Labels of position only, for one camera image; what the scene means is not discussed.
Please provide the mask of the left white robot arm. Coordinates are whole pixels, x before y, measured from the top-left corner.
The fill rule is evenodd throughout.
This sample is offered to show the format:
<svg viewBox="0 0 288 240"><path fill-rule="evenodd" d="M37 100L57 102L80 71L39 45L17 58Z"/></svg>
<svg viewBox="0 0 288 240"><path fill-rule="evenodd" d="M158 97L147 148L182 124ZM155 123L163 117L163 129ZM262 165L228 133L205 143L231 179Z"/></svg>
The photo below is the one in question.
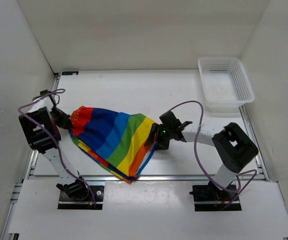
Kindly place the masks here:
<svg viewBox="0 0 288 240"><path fill-rule="evenodd" d="M31 103L18 108L18 119L29 147L42 154L58 174L56 187L69 198L82 201L90 196L90 187L60 148L59 129L72 128L70 115L57 107L60 100L55 96L64 92L63 88L41 91Z"/></svg>

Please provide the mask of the rainbow striped shorts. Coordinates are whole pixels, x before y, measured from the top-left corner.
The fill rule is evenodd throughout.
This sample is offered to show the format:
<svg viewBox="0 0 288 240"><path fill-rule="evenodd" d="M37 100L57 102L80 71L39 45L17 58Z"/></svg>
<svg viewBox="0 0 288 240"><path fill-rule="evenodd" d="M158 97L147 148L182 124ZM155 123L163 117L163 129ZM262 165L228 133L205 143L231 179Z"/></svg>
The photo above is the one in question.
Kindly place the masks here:
<svg viewBox="0 0 288 240"><path fill-rule="evenodd" d="M138 178L152 158L146 144L155 121L141 114L81 106L71 116L72 142L109 173L126 183Z"/></svg>

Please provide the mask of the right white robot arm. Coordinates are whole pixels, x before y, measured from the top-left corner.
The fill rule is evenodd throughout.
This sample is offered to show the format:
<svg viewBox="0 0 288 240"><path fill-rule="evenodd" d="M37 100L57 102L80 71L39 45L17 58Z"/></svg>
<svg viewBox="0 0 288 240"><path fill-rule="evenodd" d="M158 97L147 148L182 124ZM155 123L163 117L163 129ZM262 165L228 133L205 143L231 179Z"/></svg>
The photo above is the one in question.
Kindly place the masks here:
<svg viewBox="0 0 288 240"><path fill-rule="evenodd" d="M202 122L181 122L172 111L159 117L161 123L154 123L145 146L153 145L155 150L168 150L171 140L183 143L204 144L214 147L222 162L214 176L209 175L194 150L200 169L208 178L208 193L214 200L222 199L226 193L237 197L244 189L240 183L243 169L259 153L259 149L242 128L235 122L224 127L207 127Z"/></svg>

